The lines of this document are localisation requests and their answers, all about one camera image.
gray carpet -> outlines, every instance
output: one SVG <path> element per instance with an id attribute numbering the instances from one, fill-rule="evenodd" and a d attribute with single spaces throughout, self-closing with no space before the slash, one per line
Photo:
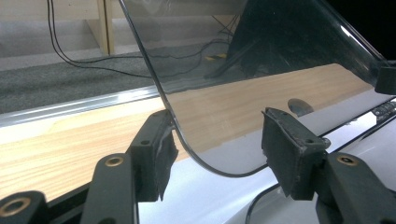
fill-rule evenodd
<path id="1" fill-rule="evenodd" d="M 87 65 L 150 77 L 143 59 L 113 59 Z M 153 84 L 151 78 L 77 68 L 67 63 L 2 71 L 0 114 L 128 91 Z"/>

bolt hole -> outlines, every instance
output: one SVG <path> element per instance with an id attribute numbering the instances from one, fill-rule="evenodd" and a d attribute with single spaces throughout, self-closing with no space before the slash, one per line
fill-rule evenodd
<path id="1" fill-rule="evenodd" d="M 337 160 L 345 165 L 349 166 L 355 166 L 358 164 L 357 161 L 355 161 L 353 158 L 350 158 L 348 156 L 339 156 Z"/>
<path id="2" fill-rule="evenodd" d="M 353 162 L 353 160 L 352 160 L 352 159 L 350 159 L 350 158 L 347 158 L 347 157 L 343 157 L 343 158 L 341 158 L 341 161 L 343 161 L 343 162 L 346 162 L 346 163 L 352 163 L 352 162 Z"/>
<path id="3" fill-rule="evenodd" d="M 118 166 L 123 163 L 122 157 L 112 157 L 105 162 L 106 166 Z"/>
<path id="4" fill-rule="evenodd" d="M 30 204 L 29 198 L 14 199 L 0 207 L 0 217 L 10 217 L 18 214 Z"/>
<path id="5" fill-rule="evenodd" d="M 98 224 L 116 224 L 116 219 L 112 217 L 107 217 L 98 222 Z"/>

electrical wire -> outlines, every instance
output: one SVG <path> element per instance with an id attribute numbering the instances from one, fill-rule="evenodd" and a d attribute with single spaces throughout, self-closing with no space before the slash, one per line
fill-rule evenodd
<path id="1" fill-rule="evenodd" d="M 246 218 L 245 218 L 245 224 L 249 224 L 249 223 L 250 223 L 250 219 L 251 219 L 251 215 L 252 215 L 252 213 L 253 213 L 253 209 L 254 209 L 254 207 L 256 206 L 256 204 L 259 202 L 259 200 L 260 200 L 263 196 L 265 196 L 267 193 L 271 192 L 272 190 L 274 190 L 274 189 L 276 189 L 276 188 L 278 188 L 278 187 L 279 187 L 279 185 L 278 185 L 278 184 L 275 184 L 275 185 L 273 185 L 271 188 L 263 190 L 260 194 L 258 194 L 258 195 L 253 199 L 253 201 L 251 202 L 251 204 L 250 204 L 250 206 L 249 206 L 249 208 L 248 208 L 248 210 L 247 210 L 247 216 L 246 216 Z"/>
<path id="2" fill-rule="evenodd" d="M 78 63 L 97 63 L 97 62 L 101 62 L 104 60 L 110 60 L 110 59 L 119 59 L 119 58 L 142 58 L 141 56 L 121 56 L 121 57 L 109 57 L 109 58 L 104 58 L 104 59 L 99 59 L 99 60 L 94 60 L 94 61 L 89 61 L 89 62 L 80 62 L 80 61 L 74 61 L 71 60 L 69 57 L 67 57 L 64 52 L 62 51 L 62 48 L 59 44 L 59 41 L 57 39 L 56 36 L 56 28 L 55 28 L 55 13 L 54 13 L 54 8 L 53 8 L 53 0 L 47 0 L 47 7 L 48 7 L 48 24 L 49 24 L 49 35 L 50 35 L 50 40 L 51 40 L 51 44 L 53 49 L 55 50 L 56 54 L 62 59 L 64 60 L 66 63 L 73 65 L 75 67 L 78 68 L 90 68 L 90 69 L 100 69 L 100 70 L 107 70 L 110 72 L 116 72 L 116 73 L 120 73 L 123 75 L 127 75 L 127 76 L 131 76 L 131 77 L 144 77 L 144 78 L 152 78 L 152 77 L 146 77 L 146 76 L 142 76 L 142 75 L 138 75 L 138 74 L 132 74 L 132 73 L 127 73 L 127 72 L 122 72 L 116 69 L 111 69 L 111 68 L 105 68 L 105 67 L 98 67 L 98 66 L 82 66 L 79 65 Z M 55 47 L 55 42 L 56 45 L 59 49 L 59 51 L 62 53 L 59 53 L 59 51 L 56 49 Z"/>
<path id="3" fill-rule="evenodd" d="M 226 44 L 226 45 L 229 45 L 229 43 L 227 41 L 223 40 L 223 39 L 213 39 L 209 43 L 204 44 L 200 48 L 200 50 L 198 50 L 197 52 L 195 52 L 193 54 L 190 54 L 190 55 L 178 56 L 178 57 L 177 56 L 173 56 L 173 55 L 156 55 L 156 56 L 151 56 L 151 57 L 154 57 L 154 58 L 155 57 L 158 57 L 158 58 L 173 58 L 173 59 L 178 59 L 179 60 L 179 59 L 186 59 L 186 58 L 190 58 L 190 57 L 194 57 L 194 56 L 199 55 L 199 60 L 198 60 L 197 64 L 194 67 L 190 68 L 189 70 L 183 71 L 183 72 L 178 72 L 178 73 L 175 73 L 175 74 L 172 74 L 172 75 L 168 75 L 168 76 L 163 76 L 163 77 L 176 77 L 176 76 L 179 76 L 179 75 L 183 75 L 183 74 L 189 73 L 190 71 L 192 71 L 192 70 L 196 69 L 197 67 L 199 67 L 201 65 L 202 58 L 203 58 L 202 57 L 202 53 L 204 52 L 205 49 L 207 49 L 209 46 L 211 46 L 213 44 Z"/>

black bracket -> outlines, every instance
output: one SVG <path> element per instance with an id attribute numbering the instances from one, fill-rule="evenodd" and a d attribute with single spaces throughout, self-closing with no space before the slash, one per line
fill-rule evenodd
<path id="1" fill-rule="evenodd" d="M 262 149 L 269 167 L 294 200 L 318 194 L 320 223 L 396 223 L 396 199 L 364 161 L 328 154 L 329 140 L 284 111 L 267 108 L 264 116 Z"/>

light wood panel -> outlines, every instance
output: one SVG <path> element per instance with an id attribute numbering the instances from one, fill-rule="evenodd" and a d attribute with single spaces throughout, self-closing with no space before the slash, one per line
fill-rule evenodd
<path id="1" fill-rule="evenodd" d="M 55 19 L 99 19 L 97 0 L 54 0 Z M 0 0 L 0 21 L 46 21 L 47 0 Z"/>
<path id="2" fill-rule="evenodd" d="M 187 142 L 202 152 L 261 129 L 267 106 L 290 112 L 288 100 L 298 98 L 320 110 L 371 88 L 341 65 L 330 64 L 167 98 Z"/>
<path id="3" fill-rule="evenodd" d="M 0 198 L 41 190 L 52 200 L 92 179 L 104 156 L 125 152 L 160 98 L 0 129 Z M 188 155 L 177 141 L 178 160 Z"/>

